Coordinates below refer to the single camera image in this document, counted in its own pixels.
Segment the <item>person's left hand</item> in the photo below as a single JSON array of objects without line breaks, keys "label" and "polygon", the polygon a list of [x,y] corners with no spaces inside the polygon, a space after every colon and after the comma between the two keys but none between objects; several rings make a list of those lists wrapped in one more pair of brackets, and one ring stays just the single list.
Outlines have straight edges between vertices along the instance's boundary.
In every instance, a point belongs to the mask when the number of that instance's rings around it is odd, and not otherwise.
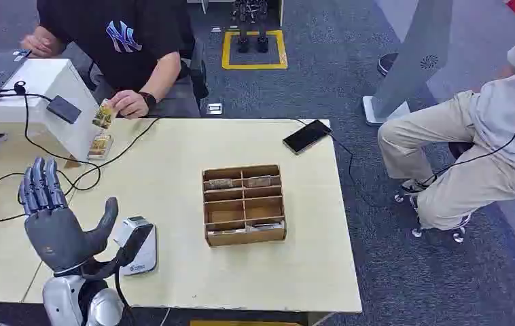
[{"label": "person's left hand", "polygon": [[133,90],[123,90],[108,100],[113,111],[126,119],[144,117],[149,107],[142,95]]}]

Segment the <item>person's right hand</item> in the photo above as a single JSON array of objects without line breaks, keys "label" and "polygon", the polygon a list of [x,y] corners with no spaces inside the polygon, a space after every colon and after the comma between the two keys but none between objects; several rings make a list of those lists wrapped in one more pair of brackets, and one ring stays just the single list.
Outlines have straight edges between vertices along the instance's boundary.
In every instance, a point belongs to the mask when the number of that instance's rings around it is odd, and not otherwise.
[{"label": "person's right hand", "polygon": [[53,35],[27,35],[20,42],[22,48],[31,51],[36,57],[51,58],[59,55],[63,46]]}]

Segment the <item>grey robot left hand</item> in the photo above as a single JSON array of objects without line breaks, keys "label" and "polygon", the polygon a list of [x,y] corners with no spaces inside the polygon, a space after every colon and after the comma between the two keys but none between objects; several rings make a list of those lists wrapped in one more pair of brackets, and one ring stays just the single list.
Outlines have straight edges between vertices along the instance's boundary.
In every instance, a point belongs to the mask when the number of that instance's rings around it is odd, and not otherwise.
[{"label": "grey robot left hand", "polygon": [[106,249],[118,216],[117,198],[108,198],[97,226],[84,231],[68,206],[55,160],[36,158],[24,172],[18,197],[30,243],[53,272],[72,270]]}]

